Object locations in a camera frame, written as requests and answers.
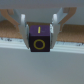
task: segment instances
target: yellow circle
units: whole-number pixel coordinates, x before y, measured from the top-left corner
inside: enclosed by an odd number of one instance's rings
[[[41,42],[43,43],[43,46],[42,46],[41,48],[38,48],[38,47],[36,46],[36,43],[37,43],[38,41],[41,41]],[[34,41],[34,47],[35,47],[36,49],[38,49],[38,50],[42,50],[42,49],[45,48],[45,42],[44,42],[43,40],[41,40],[41,39],[37,39],[37,40]]]

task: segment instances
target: circular logo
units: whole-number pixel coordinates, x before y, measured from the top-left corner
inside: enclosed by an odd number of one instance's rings
[[[38,41],[40,41],[40,42],[43,43],[43,46],[42,46],[41,48],[39,48],[39,47],[36,46],[36,43],[37,43]],[[41,39],[37,39],[37,40],[34,41],[34,47],[35,47],[36,49],[38,49],[38,50],[42,50],[42,49],[45,48],[45,42],[44,42],[43,40],[41,40]]]

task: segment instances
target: yellow ring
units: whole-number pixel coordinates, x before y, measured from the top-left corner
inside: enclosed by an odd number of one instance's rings
[[[43,43],[43,47],[38,48],[38,47],[36,46],[36,43],[37,43],[38,41],[41,41],[41,42]],[[34,41],[34,47],[35,47],[36,49],[38,49],[38,50],[42,50],[42,49],[45,48],[45,42],[44,42],[43,40],[41,40],[41,39],[37,39],[37,40]]]

